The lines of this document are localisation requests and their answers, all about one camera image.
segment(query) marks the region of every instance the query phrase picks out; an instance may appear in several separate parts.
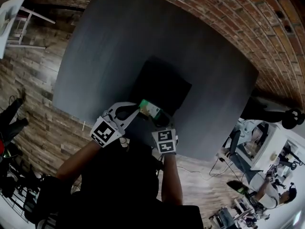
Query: leg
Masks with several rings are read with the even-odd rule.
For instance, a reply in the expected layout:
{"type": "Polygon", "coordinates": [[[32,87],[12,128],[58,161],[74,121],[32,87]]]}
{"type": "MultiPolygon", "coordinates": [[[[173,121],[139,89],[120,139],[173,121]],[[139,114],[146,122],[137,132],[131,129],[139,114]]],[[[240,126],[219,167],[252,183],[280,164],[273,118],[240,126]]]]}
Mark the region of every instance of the leg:
{"type": "Polygon", "coordinates": [[[10,124],[22,103],[23,100],[21,98],[17,98],[10,106],[7,107],[6,110],[0,114],[1,129],[5,129],[6,126],[10,124]]]}
{"type": "Polygon", "coordinates": [[[4,146],[7,146],[11,140],[28,124],[28,120],[24,118],[22,120],[15,121],[3,129],[1,133],[3,136],[4,146]]]}
{"type": "MultiPolygon", "coordinates": [[[[244,150],[243,145],[238,146],[239,149],[244,150]]],[[[238,169],[241,170],[241,172],[244,173],[244,175],[247,178],[248,183],[252,180],[252,178],[257,174],[256,171],[252,171],[249,164],[242,159],[237,153],[230,156],[230,160],[236,165],[238,169]]]]}

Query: table top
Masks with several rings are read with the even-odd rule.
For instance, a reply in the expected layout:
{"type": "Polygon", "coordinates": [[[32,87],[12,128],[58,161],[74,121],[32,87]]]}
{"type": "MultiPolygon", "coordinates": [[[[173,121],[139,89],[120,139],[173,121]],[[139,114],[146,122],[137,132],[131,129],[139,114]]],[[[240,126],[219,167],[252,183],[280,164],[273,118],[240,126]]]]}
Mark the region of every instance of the table top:
{"type": "MultiPolygon", "coordinates": [[[[53,105],[94,124],[114,103],[128,101],[152,56],[192,84],[173,116],[177,153],[212,159],[238,121],[258,72],[224,37],[165,0],[91,0],[63,56],[53,105]]],[[[150,145],[151,128],[136,118],[126,133],[150,145]]]]}
{"type": "Polygon", "coordinates": [[[11,28],[23,2],[24,0],[9,0],[1,5],[0,14],[4,11],[7,11],[10,15],[10,22],[7,24],[4,33],[0,36],[0,59],[3,59],[6,43],[9,38],[11,28]]]}

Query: cable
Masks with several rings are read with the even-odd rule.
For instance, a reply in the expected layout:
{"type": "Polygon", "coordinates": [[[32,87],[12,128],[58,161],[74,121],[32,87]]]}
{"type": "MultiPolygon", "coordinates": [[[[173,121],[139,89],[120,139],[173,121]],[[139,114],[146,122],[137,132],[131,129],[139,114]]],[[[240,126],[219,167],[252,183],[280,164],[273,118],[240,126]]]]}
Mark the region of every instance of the cable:
{"type": "Polygon", "coordinates": [[[164,157],[164,154],[163,154],[163,155],[160,155],[160,157],[158,158],[158,160],[161,158],[161,160],[160,160],[160,161],[162,162],[163,157],[164,157]]]}
{"type": "Polygon", "coordinates": [[[215,164],[213,165],[212,169],[210,170],[210,172],[209,172],[209,176],[211,176],[211,171],[214,169],[214,167],[215,167],[215,165],[217,164],[218,160],[219,160],[219,158],[217,158],[217,160],[216,160],[215,164]]]}
{"type": "Polygon", "coordinates": [[[229,167],[230,168],[230,170],[234,173],[234,175],[236,176],[236,178],[237,178],[237,180],[239,180],[240,181],[240,179],[238,179],[238,176],[235,174],[235,172],[231,169],[231,167],[229,167]]]}
{"type": "Polygon", "coordinates": [[[241,183],[243,182],[243,177],[244,177],[244,175],[246,174],[246,171],[243,173],[243,176],[242,176],[242,179],[241,179],[241,183]]]}
{"type": "Polygon", "coordinates": [[[260,136],[258,136],[258,137],[254,140],[254,142],[252,143],[251,148],[250,148],[251,150],[252,150],[252,147],[253,147],[254,143],[257,141],[257,139],[258,139],[258,138],[261,138],[262,136],[263,136],[263,134],[261,134],[260,136]]]}
{"type": "Polygon", "coordinates": [[[224,172],[226,172],[226,171],[228,170],[228,168],[233,164],[233,162],[232,162],[230,165],[227,165],[221,172],[219,172],[219,173],[217,173],[217,174],[215,174],[215,175],[212,176],[212,175],[211,175],[211,171],[212,171],[213,168],[215,167],[217,161],[218,161],[218,159],[216,160],[215,164],[213,165],[212,169],[210,170],[210,172],[209,172],[210,178],[208,178],[208,179],[205,179],[200,171],[189,171],[188,169],[185,169],[184,167],[181,167],[181,166],[177,166],[177,168],[181,168],[181,169],[183,169],[183,170],[186,170],[186,171],[189,172],[189,173],[199,173],[200,176],[201,176],[201,178],[202,178],[203,180],[208,181],[208,180],[212,179],[213,177],[216,177],[216,176],[221,175],[221,174],[223,174],[224,172]]]}
{"type": "Polygon", "coordinates": [[[201,175],[201,178],[202,178],[203,180],[205,180],[205,181],[208,181],[208,180],[210,180],[210,179],[213,178],[213,177],[210,177],[210,178],[208,178],[208,179],[204,179],[204,177],[202,176],[202,173],[201,173],[200,171],[189,171],[189,170],[187,170],[187,169],[185,169],[185,168],[183,168],[183,167],[181,167],[181,166],[177,166],[177,168],[181,168],[181,169],[183,169],[183,170],[186,170],[186,171],[189,172],[189,173],[199,173],[199,174],[201,175]]]}

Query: white device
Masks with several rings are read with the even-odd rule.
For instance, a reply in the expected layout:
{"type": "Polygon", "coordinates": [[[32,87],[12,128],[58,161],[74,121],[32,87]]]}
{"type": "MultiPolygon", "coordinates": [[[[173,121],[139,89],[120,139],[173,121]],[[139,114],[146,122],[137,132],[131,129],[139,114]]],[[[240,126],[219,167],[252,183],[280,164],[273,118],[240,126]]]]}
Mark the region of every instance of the white device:
{"type": "Polygon", "coordinates": [[[127,116],[124,120],[117,116],[117,111],[121,107],[136,105],[130,102],[119,102],[112,105],[108,110],[104,111],[90,131],[90,136],[100,146],[105,147],[112,143],[114,140],[125,135],[125,129],[131,121],[139,113],[139,109],[135,110],[132,114],[127,116]]]}
{"type": "Polygon", "coordinates": [[[160,154],[176,152],[176,145],[178,143],[176,129],[152,132],[152,137],[160,154]]]}

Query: black shirt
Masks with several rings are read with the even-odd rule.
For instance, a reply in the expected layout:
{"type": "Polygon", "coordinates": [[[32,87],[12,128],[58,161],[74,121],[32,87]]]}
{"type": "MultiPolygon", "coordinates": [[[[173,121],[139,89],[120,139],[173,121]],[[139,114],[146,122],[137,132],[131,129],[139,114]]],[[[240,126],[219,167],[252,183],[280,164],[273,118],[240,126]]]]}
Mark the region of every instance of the black shirt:
{"type": "Polygon", "coordinates": [[[156,199],[159,181],[151,148],[132,144],[128,152],[119,141],[102,148],[82,173],[81,190],[72,195],[70,186],[46,177],[35,208],[36,225],[44,220],[46,226],[52,217],[55,228],[203,228],[197,206],[156,199]]]}

